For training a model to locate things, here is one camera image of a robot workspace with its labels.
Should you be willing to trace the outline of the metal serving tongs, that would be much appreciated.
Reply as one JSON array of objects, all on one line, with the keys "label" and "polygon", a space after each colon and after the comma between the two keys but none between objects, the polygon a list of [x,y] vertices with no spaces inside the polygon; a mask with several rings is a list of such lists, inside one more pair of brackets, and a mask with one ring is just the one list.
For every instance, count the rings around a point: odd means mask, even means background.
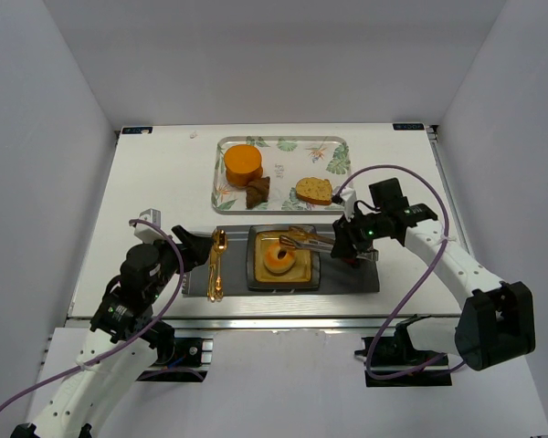
[{"label": "metal serving tongs", "polygon": [[349,242],[340,241],[337,243],[334,238],[308,232],[304,227],[297,225],[291,225],[288,231],[282,232],[279,236],[279,244],[286,249],[304,249],[328,254],[331,258],[341,259],[348,263],[352,263],[356,259],[371,262],[379,260],[379,252],[374,248],[357,252]]}]

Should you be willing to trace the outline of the bread slice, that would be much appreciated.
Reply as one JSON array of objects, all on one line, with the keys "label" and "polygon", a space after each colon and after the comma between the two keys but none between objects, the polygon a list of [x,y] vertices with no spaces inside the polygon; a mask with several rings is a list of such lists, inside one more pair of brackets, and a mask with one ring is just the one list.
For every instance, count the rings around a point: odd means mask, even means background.
[{"label": "bread slice", "polygon": [[327,179],[306,177],[295,186],[296,197],[306,203],[330,205],[332,203],[332,185]]}]

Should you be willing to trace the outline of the glazed bagel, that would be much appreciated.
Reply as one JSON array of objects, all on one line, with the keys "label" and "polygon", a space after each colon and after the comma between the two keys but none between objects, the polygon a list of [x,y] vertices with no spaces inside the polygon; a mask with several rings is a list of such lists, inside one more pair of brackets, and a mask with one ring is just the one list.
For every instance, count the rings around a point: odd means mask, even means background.
[{"label": "glazed bagel", "polygon": [[263,265],[272,274],[282,275],[296,264],[296,251],[280,243],[269,245],[263,253]]}]

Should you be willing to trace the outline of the brown croissant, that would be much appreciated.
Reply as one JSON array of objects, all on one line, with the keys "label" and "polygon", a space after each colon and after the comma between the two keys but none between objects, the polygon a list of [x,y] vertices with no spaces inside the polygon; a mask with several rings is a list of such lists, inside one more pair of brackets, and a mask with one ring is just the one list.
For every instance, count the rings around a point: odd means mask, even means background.
[{"label": "brown croissant", "polygon": [[252,210],[269,199],[270,178],[263,177],[251,181],[246,186],[246,208]]}]

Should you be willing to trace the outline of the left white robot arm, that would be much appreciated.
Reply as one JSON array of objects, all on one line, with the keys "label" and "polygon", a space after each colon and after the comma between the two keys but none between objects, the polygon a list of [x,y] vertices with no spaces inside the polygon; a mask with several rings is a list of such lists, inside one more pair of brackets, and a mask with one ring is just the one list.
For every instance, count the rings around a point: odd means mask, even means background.
[{"label": "left white robot arm", "polygon": [[95,437],[138,378],[152,365],[175,357],[174,328],[153,312],[153,304],[174,276],[208,261],[209,234],[176,225],[172,234],[149,226],[139,234],[120,271],[106,286],[76,358],[76,370],[60,378],[47,406],[15,437]]}]

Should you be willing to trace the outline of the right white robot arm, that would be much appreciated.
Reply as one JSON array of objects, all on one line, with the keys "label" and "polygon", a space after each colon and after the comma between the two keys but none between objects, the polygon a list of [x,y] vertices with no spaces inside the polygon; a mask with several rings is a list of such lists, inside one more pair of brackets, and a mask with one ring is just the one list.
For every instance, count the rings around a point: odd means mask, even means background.
[{"label": "right white robot arm", "polygon": [[344,208],[333,224],[332,257],[370,255],[377,239],[395,239],[422,260],[455,298],[459,318],[445,320],[416,315],[395,326],[385,347],[374,338],[366,365],[374,360],[402,360],[415,370],[434,361],[427,354],[452,354],[473,370],[532,353],[535,324],[531,290],[522,282],[508,283],[491,273],[448,236],[441,217],[423,203],[411,204],[399,181],[391,178],[369,187],[374,203],[364,214],[353,194],[339,188],[332,201]]}]

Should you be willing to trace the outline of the gold spoon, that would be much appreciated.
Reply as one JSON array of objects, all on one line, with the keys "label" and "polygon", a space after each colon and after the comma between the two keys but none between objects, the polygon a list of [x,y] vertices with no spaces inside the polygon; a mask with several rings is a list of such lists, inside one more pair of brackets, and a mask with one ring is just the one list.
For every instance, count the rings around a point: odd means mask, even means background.
[{"label": "gold spoon", "polygon": [[222,229],[218,230],[218,243],[216,244],[216,302],[223,298],[222,256],[228,247],[227,234]]}]

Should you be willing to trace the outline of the red cup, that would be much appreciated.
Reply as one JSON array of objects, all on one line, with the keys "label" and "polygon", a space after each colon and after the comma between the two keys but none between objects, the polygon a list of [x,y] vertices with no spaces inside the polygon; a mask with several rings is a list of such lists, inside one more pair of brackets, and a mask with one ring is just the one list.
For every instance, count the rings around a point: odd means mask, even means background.
[{"label": "red cup", "polygon": [[365,261],[368,260],[367,257],[357,255],[353,257],[341,257],[340,260],[351,268],[359,268]]}]

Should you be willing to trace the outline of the gold knife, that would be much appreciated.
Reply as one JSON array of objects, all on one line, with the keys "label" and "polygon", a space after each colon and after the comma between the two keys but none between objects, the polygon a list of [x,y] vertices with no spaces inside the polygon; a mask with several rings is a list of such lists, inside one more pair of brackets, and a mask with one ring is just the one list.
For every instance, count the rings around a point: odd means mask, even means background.
[{"label": "gold knife", "polygon": [[218,243],[218,230],[212,233],[212,246],[208,259],[208,286],[207,298],[210,302],[216,302],[216,244]]}]

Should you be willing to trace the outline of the grey placemat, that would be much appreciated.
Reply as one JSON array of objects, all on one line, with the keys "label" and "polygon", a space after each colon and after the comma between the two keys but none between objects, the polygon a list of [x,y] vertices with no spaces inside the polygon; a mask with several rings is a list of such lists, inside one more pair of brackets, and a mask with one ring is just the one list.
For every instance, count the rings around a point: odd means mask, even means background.
[{"label": "grey placemat", "polygon": [[289,228],[288,224],[223,227],[228,237],[228,248],[222,256],[225,296],[344,295],[380,290],[376,264],[369,260],[361,260],[358,266],[352,267],[328,254],[299,251],[296,264],[289,272],[283,275],[269,272],[262,255]]}]

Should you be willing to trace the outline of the square brown plate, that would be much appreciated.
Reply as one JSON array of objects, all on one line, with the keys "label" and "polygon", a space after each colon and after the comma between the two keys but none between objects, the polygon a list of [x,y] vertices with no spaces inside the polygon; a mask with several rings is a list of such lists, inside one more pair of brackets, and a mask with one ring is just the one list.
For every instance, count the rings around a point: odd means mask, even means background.
[{"label": "square brown plate", "polygon": [[313,225],[252,225],[248,231],[247,285],[252,291],[316,291],[321,283],[321,262],[314,252],[291,249],[282,235],[297,239],[295,228],[314,233]]}]

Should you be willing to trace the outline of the right blue corner label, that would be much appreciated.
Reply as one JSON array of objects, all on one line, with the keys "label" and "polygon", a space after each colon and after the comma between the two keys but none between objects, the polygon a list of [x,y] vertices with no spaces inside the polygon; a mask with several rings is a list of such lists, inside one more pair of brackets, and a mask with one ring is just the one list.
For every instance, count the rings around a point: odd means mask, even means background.
[{"label": "right blue corner label", "polygon": [[425,127],[422,123],[393,123],[394,130],[424,130]]}]

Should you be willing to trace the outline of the blue corner label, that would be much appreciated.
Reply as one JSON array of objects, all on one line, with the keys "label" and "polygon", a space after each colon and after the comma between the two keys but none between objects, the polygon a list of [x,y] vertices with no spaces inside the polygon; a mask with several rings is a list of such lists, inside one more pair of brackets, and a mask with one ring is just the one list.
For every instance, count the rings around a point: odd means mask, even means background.
[{"label": "blue corner label", "polygon": [[425,127],[422,123],[393,123],[394,130],[424,130]]},{"label": "blue corner label", "polygon": [[152,132],[152,127],[124,127],[121,130],[122,135],[146,135]]}]

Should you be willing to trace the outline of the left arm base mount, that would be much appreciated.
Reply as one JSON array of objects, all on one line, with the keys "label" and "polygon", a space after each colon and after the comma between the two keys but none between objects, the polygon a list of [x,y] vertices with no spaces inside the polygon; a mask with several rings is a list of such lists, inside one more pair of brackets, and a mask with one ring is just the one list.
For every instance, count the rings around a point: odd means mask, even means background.
[{"label": "left arm base mount", "polygon": [[201,383],[211,364],[214,335],[202,330],[177,330],[173,355],[162,359],[138,378],[143,382]]}]

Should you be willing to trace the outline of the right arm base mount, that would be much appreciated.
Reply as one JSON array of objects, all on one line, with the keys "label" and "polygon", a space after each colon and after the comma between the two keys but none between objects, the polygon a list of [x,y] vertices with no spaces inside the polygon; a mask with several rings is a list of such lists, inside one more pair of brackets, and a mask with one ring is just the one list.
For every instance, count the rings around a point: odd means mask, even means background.
[{"label": "right arm base mount", "polygon": [[[414,316],[405,319],[395,325],[393,334],[382,336],[378,340],[371,359],[371,367],[374,373],[382,376],[397,373],[400,370],[424,364],[440,355],[435,351],[412,348],[411,341],[408,335],[405,334],[405,329],[412,322],[418,322],[421,319],[424,319],[424,317]],[[440,355],[439,360],[429,367],[407,373],[395,379],[377,380],[373,379],[367,372],[364,373],[364,378],[367,388],[449,387],[452,385],[446,355]]]}]

